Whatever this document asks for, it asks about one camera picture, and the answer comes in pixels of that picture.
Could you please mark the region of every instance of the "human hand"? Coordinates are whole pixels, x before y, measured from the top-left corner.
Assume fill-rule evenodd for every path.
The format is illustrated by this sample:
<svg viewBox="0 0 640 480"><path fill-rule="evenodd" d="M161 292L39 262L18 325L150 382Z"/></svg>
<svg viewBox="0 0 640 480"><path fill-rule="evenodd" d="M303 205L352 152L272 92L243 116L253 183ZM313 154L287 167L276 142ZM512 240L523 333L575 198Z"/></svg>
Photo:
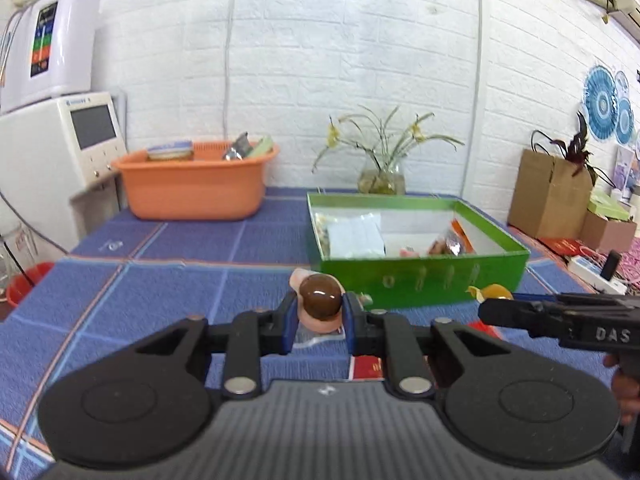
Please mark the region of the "human hand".
<svg viewBox="0 0 640 480"><path fill-rule="evenodd" d="M618 356L611 354L605 356L603 364L607 368L613 368L619 364ZM618 368L611 380L611 391L620 406L622 414L620 424L626 426L633 420L634 416L640 413L640 383L636 379L623 374Z"/></svg>

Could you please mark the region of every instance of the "red bucket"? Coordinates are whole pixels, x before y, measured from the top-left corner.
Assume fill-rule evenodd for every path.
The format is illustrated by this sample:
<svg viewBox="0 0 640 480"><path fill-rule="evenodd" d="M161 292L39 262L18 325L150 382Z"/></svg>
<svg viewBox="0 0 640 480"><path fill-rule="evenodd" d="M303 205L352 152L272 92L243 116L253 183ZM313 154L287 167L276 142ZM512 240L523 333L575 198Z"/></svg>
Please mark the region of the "red bucket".
<svg viewBox="0 0 640 480"><path fill-rule="evenodd" d="M53 262L42 262L35 267L31 267L31 269L25 270L25 272L31 281L37 285L40 280L45 277L47 272L53 268L53 265ZM31 284L22 274L14 276L6 288L7 303L9 303L12 308L16 308L26 295L31 292L32 288Z"/></svg>

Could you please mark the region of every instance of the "silver package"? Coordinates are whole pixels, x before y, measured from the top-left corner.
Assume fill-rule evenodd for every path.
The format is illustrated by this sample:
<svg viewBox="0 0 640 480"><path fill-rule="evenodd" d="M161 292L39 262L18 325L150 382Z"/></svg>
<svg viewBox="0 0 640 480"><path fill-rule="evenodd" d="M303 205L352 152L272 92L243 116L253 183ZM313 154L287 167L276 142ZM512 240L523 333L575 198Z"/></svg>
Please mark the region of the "silver package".
<svg viewBox="0 0 640 480"><path fill-rule="evenodd" d="M251 153L252 146L249 144L249 133L241 134L231 147L222 156L223 160L242 160Z"/></svg>

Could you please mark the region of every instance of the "brown paper bag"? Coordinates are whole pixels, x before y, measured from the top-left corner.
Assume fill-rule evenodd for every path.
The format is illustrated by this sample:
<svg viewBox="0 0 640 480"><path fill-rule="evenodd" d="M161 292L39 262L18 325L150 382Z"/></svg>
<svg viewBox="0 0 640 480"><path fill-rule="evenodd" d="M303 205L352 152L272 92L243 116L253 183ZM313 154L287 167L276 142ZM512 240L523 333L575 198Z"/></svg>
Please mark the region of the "brown paper bag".
<svg viewBox="0 0 640 480"><path fill-rule="evenodd" d="M580 235L593 185L584 168L546 153L524 150L507 222L533 238Z"/></svg>

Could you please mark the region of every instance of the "finger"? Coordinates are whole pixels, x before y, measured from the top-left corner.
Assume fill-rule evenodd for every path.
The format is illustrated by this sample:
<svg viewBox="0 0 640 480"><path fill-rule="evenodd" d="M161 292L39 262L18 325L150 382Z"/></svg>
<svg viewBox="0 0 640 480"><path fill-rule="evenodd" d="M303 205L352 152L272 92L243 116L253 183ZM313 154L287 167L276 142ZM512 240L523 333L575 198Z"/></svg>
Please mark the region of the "finger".
<svg viewBox="0 0 640 480"><path fill-rule="evenodd" d="M617 370L611 380L611 391L617 399L636 399L640 395L640 384Z"/></svg>
<svg viewBox="0 0 640 480"><path fill-rule="evenodd" d="M640 399L622 399L619 404L620 412L623 415L637 415L640 413Z"/></svg>
<svg viewBox="0 0 640 480"><path fill-rule="evenodd" d="M602 360L602 364L605 365L605 367L607 368L613 368L615 365L618 364L619 362L619 358L617 355L613 355L613 354L607 354L604 356L604 359Z"/></svg>

